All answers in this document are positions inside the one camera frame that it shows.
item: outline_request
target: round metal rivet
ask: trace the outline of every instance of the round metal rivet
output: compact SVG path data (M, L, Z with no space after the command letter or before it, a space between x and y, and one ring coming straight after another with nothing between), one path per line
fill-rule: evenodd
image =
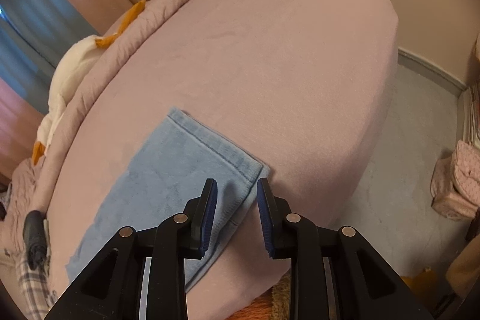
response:
M120 229L120 236L122 238L128 238L128 236L130 236L132 233L134 233L134 230L129 226L124 226L122 229Z
M173 216L173 221L175 221L177 224L184 223L187 220L188 220L188 216L183 213L176 214L175 216Z
M296 213L290 213L286 215L286 220L291 223L298 223L300 221L300 216Z
M345 235L345 236L348 236L349 238L352 238L353 236L355 236L355 234L357 233L357 231L355 231L355 229L353 229L351 226L344 226L342 228L342 233Z

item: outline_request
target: plaid fabric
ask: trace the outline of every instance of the plaid fabric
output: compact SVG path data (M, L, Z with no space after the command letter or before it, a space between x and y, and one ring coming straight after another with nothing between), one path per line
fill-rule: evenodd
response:
M20 291L27 302L28 320L43 320L56 301L55 294L51 294L47 287L44 269L30 270L26 251L23 251L16 259L15 270Z

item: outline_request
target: floor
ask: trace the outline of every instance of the floor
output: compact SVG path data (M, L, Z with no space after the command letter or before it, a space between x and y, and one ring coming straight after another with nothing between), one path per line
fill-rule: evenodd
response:
M400 275L430 266L442 277L468 226L430 207L431 174L454 149L456 127L457 98L399 65L380 140L334 228L355 227Z

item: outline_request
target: stack of books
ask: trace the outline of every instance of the stack of books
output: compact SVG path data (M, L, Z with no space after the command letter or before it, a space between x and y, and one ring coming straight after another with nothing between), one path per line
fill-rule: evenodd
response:
M480 149L479 84L466 89L458 98L457 140Z

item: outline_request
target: baseboard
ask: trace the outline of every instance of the baseboard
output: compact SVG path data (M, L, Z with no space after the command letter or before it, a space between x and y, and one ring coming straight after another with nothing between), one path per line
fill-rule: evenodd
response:
M459 97L467 88L462 82L440 68L401 48L398 49L398 63L438 84L456 97Z

